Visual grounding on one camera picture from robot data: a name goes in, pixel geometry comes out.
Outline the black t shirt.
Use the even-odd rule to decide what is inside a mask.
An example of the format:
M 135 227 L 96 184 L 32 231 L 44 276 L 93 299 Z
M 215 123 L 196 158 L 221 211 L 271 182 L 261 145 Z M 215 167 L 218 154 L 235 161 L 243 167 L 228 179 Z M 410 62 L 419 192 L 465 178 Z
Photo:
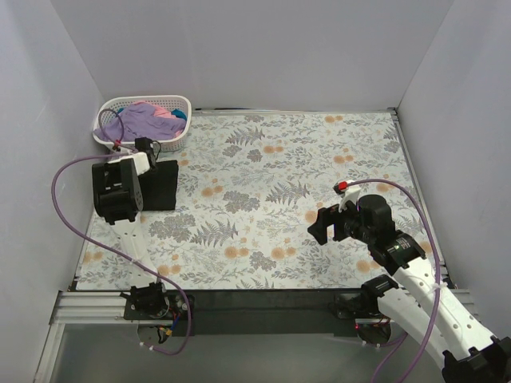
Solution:
M 161 161 L 153 170 L 139 176 L 143 211 L 174 211 L 179 165 L 176 160 Z

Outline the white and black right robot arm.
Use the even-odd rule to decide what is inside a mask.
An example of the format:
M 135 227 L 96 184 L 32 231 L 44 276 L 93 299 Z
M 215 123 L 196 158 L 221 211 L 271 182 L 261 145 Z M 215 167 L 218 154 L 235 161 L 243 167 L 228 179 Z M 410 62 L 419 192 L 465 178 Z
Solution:
M 439 364 L 446 382 L 508 382 L 510 339 L 483 326 L 437 277 L 425 251 L 396 228 L 386 200 L 379 195 L 346 195 L 322 207 L 308 232 L 320 245 L 327 230 L 335 241 L 364 243 L 385 274 L 362 285 L 362 310 L 396 322 Z

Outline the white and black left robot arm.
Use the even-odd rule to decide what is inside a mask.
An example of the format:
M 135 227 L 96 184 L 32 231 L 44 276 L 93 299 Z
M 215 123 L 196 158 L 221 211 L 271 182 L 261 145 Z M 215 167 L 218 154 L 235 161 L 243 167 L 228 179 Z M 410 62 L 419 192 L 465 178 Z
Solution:
M 139 176 L 155 168 L 156 157 L 149 138 L 136 139 L 135 149 L 132 154 L 92 166 L 93 203 L 128 256 L 131 284 L 129 292 L 121 296 L 133 310 L 160 319 L 169 312 L 170 301 L 142 233 L 144 200 L 139 181 Z

